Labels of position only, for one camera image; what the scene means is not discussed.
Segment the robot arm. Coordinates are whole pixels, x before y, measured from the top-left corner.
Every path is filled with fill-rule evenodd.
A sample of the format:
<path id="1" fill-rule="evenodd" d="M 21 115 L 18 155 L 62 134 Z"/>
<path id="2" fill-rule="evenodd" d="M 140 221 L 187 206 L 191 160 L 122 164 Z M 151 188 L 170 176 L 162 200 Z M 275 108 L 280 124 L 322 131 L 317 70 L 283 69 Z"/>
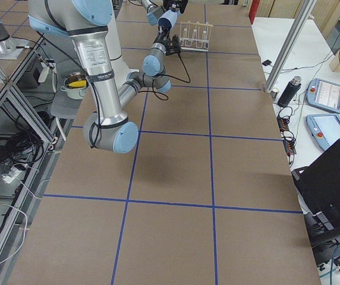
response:
<path id="1" fill-rule="evenodd" d="M 171 36 L 187 1 L 164 1 L 157 7 L 140 1 L 148 20 L 157 23 L 158 34 L 145 57 L 142 70 L 128 68 L 121 46 L 112 1 L 29 1 L 33 30 L 68 36 L 92 90 L 96 111 L 87 119 L 83 135 L 92 148 L 128 153 L 136 145 L 138 127 L 124 108 L 143 87 L 158 92 L 171 88 L 166 73 L 166 55 L 180 53 L 179 40 Z"/>
<path id="2" fill-rule="evenodd" d="M 187 0 L 162 1 L 162 5 L 157 5 L 153 1 L 137 1 L 147 13 L 148 22 L 154 26 L 162 26 L 168 29 L 173 28 L 180 14 L 183 14 L 188 4 Z"/>

